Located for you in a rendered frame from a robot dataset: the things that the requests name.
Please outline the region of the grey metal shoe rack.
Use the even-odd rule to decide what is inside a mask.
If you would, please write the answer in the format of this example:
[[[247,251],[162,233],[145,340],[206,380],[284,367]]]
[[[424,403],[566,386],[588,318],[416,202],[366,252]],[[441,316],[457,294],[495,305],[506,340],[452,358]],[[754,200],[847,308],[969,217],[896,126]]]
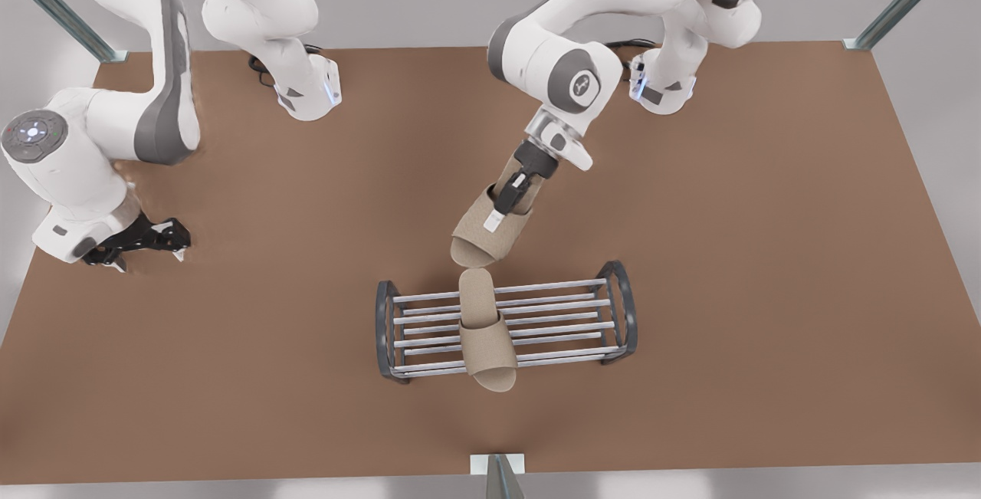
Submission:
[[[637,349],[635,299],[619,261],[606,262],[591,279],[494,285],[494,295],[506,320],[518,369],[562,363],[610,364]],[[427,295],[404,295],[395,283],[379,282],[375,304],[379,374],[400,384],[427,376],[468,376],[460,317],[459,280],[456,291]]]

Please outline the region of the beige slipper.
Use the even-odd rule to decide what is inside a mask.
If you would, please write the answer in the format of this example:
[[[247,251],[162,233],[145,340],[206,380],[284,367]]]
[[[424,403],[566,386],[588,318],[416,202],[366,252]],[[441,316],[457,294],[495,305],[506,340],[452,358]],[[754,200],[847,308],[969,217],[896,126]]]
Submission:
[[[490,272],[469,268],[459,278],[459,334],[466,373],[495,393],[512,389],[518,360],[506,320],[495,304]]]
[[[494,232],[484,227],[487,217],[494,211],[494,201],[500,195],[507,180],[518,172],[521,163],[511,158],[505,165],[500,178],[481,192],[468,212],[460,219],[452,233],[451,257],[455,264],[464,268],[482,268],[506,257],[532,213],[532,204],[542,188],[544,178],[530,178],[529,191],[517,203],[511,213],[498,225]]]

